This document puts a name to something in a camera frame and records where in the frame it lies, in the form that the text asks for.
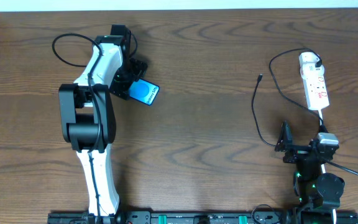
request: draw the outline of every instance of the wooden table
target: wooden table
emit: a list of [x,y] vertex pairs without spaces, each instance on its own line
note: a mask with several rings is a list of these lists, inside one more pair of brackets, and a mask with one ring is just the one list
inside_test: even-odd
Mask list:
[[[117,136],[111,156],[123,207],[153,210],[290,208],[293,164],[258,137],[278,138],[287,120],[295,141],[314,137],[317,119],[285,101],[269,60],[310,47],[326,67],[327,128],[340,140],[334,162],[358,170],[358,9],[0,13],[0,223],[45,223],[53,210],[88,208],[82,166],[62,138],[58,88],[82,69],[51,50],[59,34],[89,37],[126,24],[139,41],[146,79],[161,86],[153,106],[112,97]],[[62,57],[86,64],[89,43],[63,39]],[[284,94],[306,104],[298,53],[273,70]],[[341,208],[358,212],[358,177],[346,181]]]

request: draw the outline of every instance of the wood grain surface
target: wood grain surface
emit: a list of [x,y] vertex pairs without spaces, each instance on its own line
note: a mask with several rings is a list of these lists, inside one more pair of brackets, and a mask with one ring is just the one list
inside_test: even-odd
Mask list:
[[[314,137],[317,119],[275,89],[269,60],[310,47],[326,67],[327,128],[341,147],[334,162],[358,170],[358,9],[0,13],[0,223],[45,223],[51,211],[88,208],[83,170],[62,138],[58,88],[82,72],[51,50],[59,34],[96,37],[125,24],[139,41],[146,79],[160,85],[153,106],[112,97],[117,120],[114,182],[124,207],[153,210],[290,208],[293,164],[258,137],[255,101],[268,142],[287,120],[296,143]],[[86,64],[89,43],[62,39],[58,52]],[[273,65],[284,94],[306,104],[298,53]],[[341,208],[358,212],[358,177]]]

